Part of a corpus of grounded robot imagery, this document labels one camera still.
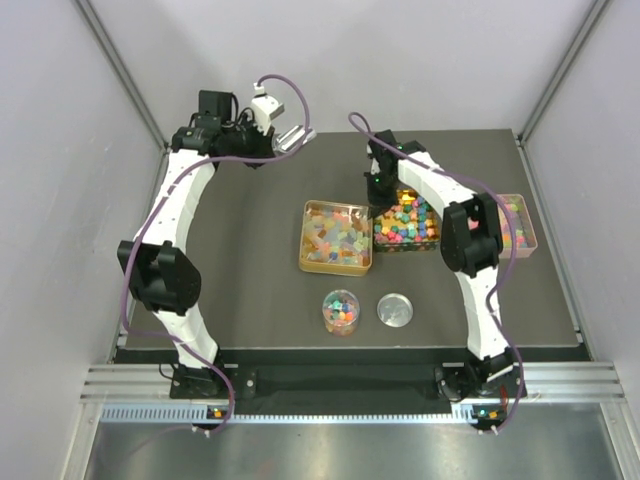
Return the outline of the silver metal scoop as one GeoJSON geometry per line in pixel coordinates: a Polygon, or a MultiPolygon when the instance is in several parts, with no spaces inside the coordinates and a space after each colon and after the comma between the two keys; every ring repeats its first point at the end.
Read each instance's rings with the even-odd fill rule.
{"type": "Polygon", "coordinates": [[[316,131],[303,125],[297,125],[284,133],[276,133],[272,138],[272,149],[276,155],[284,155],[293,150],[298,144],[304,146],[316,137],[316,131]]]}

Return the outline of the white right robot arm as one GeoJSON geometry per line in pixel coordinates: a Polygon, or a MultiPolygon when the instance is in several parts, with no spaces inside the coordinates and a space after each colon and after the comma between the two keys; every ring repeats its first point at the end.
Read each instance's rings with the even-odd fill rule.
{"type": "Polygon", "coordinates": [[[440,253],[462,292],[471,355],[461,374],[439,374],[441,391],[457,400],[470,393],[492,394],[515,362],[501,331],[496,295],[503,251],[499,203],[488,192],[477,193],[459,183],[420,143],[398,143],[389,130],[370,136],[367,155],[371,167],[364,176],[373,216],[397,205],[397,190],[405,185],[440,219],[440,253]]]}

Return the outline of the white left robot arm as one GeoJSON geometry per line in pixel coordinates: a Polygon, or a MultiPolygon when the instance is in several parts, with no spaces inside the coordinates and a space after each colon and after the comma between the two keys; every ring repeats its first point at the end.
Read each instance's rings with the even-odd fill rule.
{"type": "Polygon", "coordinates": [[[283,105],[257,84],[249,105],[240,108],[231,92],[202,90],[198,109],[169,145],[167,170],[151,213],[117,257],[131,296],[164,326],[178,352],[178,369],[192,376],[205,396],[226,387],[225,370],[215,365],[218,345],[198,306],[202,277],[186,254],[187,237],[206,186],[224,161],[253,169],[273,158],[273,120],[283,105]]]}

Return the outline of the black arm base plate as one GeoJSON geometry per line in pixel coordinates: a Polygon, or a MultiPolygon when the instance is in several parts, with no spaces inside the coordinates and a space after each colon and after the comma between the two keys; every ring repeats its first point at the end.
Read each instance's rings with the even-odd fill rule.
{"type": "Polygon", "coordinates": [[[170,396],[224,399],[229,387],[238,401],[271,400],[278,394],[356,393],[457,403],[472,398],[513,400],[526,394],[517,369],[483,381],[468,364],[241,364],[223,366],[221,371],[176,366],[170,396]]]}

